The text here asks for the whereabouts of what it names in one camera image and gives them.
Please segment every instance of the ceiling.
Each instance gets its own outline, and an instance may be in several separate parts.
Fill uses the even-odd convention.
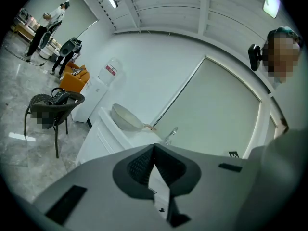
[[[290,26],[291,18],[280,7],[276,18],[266,14],[264,0],[96,0],[110,20],[114,33],[163,31],[214,44],[249,65],[247,49],[263,45],[269,31]]]

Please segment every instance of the wicker chair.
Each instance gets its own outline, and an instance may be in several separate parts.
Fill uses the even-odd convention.
[[[77,100],[76,103],[67,103],[62,105],[48,105],[48,101],[52,100],[52,97],[47,94],[35,95],[26,110],[25,113],[25,128],[24,136],[26,136],[26,118],[28,114],[34,115],[34,117],[41,119],[40,123],[45,124],[46,121],[53,123],[53,129],[55,131],[55,142],[56,142],[56,157],[59,158],[58,154],[58,126],[65,121],[66,134],[67,130],[67,117],[71,111],[84,102],[85,97],[77,92],[69,91],[70,98]]]

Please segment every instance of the tiled floor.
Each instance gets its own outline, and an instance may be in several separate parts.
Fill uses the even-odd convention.
[[[87,124],[68,118],[59,126],[59,158],[55,155],[53,129],[42,130],[35,119],[27,119],[27,141],[24,140],[24,115],[30,99],[40,93],[50,95],[59,86],[59,79],[49,75],[53,63],[38,67],[11,55],[18,56],[26,49],[26,42],[11,33],[0,49],[0,166],[11,191],[32,202],[45,188],[75,167],[79,149],[89,132]],[[37,53],[31,62],[45,62]]]

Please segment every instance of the chair leg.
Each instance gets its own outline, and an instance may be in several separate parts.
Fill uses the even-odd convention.
[[[24,136],[26,136],[26,126],[27,126],[27,114],[29,114],[30,105],[27,107],[26,113],[25,113],[25,121],[24,121]]]
[[[65,119],[65,128],[66,128],[66,134],[68,134],[68,130],[67,130],[67,118]]]
[[[59,154],[58,154],[58,125],[56,126],[55,135],[56,135],[56,157],[59,158]]]

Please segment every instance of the faucet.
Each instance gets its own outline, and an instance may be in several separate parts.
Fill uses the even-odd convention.
[[[165,138],[165,143],[166,143],[166,144],[168,144],[168,145],[171,144],[171,141],[169,141],[169,138],[170,138],[171,135],[175,135],[177,131],[178,131],[178,127],[175,127],[175,128],[172,130],[172,132],[169,133],[169,135]]]

